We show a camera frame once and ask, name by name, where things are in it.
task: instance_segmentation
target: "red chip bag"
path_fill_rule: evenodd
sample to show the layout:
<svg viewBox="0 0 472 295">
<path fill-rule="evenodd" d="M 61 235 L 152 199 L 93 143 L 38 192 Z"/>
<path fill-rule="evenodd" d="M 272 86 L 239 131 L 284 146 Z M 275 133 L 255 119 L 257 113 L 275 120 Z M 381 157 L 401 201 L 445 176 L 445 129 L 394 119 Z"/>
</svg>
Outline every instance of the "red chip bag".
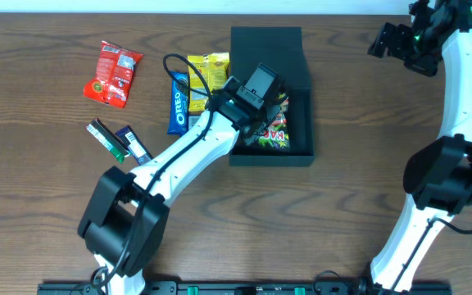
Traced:
<svg viewBox="0 0 472 295">
<path fill-rule="evenodd" d="M 97 102 L 123 108 L 129 97 L 130 84 L 134 76 L 134 65 L 143 54 L 130 52 L 102 41 L 96 78 L 83 88 L 83 96 Z"/>
</svg>

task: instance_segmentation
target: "white wall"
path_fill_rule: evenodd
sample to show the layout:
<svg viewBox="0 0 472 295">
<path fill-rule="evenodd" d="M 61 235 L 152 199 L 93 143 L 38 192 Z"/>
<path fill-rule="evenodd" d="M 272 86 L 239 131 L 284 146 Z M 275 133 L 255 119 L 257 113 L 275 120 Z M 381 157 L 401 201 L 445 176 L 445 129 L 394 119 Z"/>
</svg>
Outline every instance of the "white wall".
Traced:
<svg viewBox="0 0 472 295">
<path fill-rule="evenodd" d="M 414 0 L 0 0 L 0 12 L 406 15 L 411 2 Z"/>
</svg>

